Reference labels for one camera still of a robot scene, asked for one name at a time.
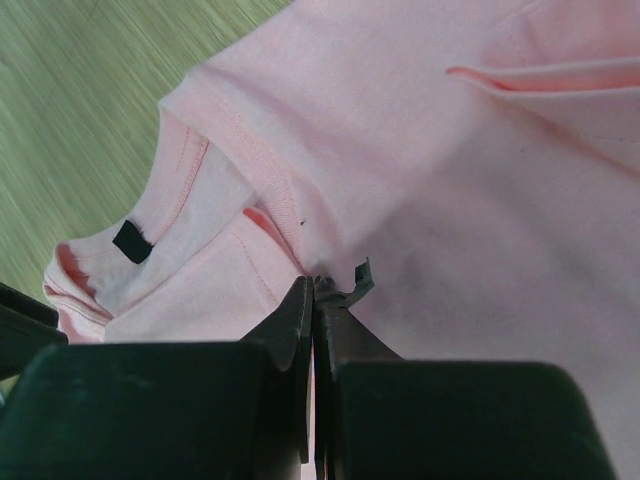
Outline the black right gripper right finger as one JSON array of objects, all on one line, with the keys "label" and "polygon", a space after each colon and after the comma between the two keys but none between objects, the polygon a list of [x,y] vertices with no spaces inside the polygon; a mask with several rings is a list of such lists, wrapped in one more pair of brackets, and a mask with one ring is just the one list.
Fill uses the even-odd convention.
[{"label": "black right gripper right finger", "polygon": [[374,285],[314,281],[319,479],[611,479],[586,399],[540,362],[402,358],[353,314]]}]

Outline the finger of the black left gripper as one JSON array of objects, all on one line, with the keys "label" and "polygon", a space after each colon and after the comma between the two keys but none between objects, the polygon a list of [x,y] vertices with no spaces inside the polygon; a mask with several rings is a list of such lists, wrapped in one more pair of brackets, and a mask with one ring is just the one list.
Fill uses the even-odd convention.
[{"label": "finger of the black left gripper", "polygon": [[41,350],[69,343],[56,310],[4,283],[0,318],[2,380],[20,374]]}]

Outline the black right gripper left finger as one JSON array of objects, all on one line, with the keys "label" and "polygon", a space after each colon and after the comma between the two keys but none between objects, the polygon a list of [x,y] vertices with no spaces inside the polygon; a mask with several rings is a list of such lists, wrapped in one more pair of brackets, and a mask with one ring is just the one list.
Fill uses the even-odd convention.
[{"label": "black right gripper left finger", "polygon": [[5,479],[296,479],[309,461],[313,286],[243,338],[50,346],[1,415]]}]

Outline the pink t shirt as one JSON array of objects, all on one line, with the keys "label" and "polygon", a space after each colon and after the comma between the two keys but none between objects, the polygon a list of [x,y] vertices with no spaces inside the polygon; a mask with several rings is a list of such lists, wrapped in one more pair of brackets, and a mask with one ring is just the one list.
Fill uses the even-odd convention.
[{"label": "pink t shirt", "polygon": [[121,225],[59,244],[75,343],[235,340],[298,276],[396,352],[542,360],[639,475],[639,5],[296,1],[160,104]]}]

